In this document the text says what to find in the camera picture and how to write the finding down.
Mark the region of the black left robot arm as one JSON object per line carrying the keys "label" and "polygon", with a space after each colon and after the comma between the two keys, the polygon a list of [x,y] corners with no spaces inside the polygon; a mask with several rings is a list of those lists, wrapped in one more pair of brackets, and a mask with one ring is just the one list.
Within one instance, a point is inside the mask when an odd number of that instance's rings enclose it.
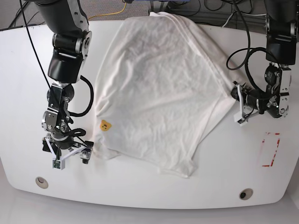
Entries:
{"label": "black left robot arm", "polygon": [[[289,88],[292,80],[290,66],[296,62],[297,34],[299,29],[299,2],[297,0],[266,0],[266,47],[248,46],[241,66],[250,82],[239,84],[231,96],[239,102],[236,121],[240,124],[250,117],[268,112],[278,119],[289,110]],[[269,66],[265,70],[266,89],[262,90],[249,71],[249,59],[256,52],[264,52]]]}

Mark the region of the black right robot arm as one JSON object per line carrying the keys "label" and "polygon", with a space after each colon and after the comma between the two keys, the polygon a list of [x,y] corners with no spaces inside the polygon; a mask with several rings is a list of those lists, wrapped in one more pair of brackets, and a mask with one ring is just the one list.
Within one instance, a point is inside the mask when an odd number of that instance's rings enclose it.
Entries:
{"label": "black right robot arm", "polygon": [[[48,107],[42,119],[42,127],[47,132],[43,138],[43,151],[52,154],[52,166],[64,169],[65,161],[79,154],[82,162],[90,160],[94,143],[75,141],[85,136],[82,128],[71,129],[74,117],[83,117],[90,111],[93,100],[93,86],[82,76],[84,63],[92,38],[89,21],[78,0],[35,0],[45,24],[54,33],[52,38],[53,56],[48,73],[44,78],[53,79],[47,92]],[[73,84],[84,81],[90,89],[90,101],[81,113],[70,112],[68,104],[74,98]]]}

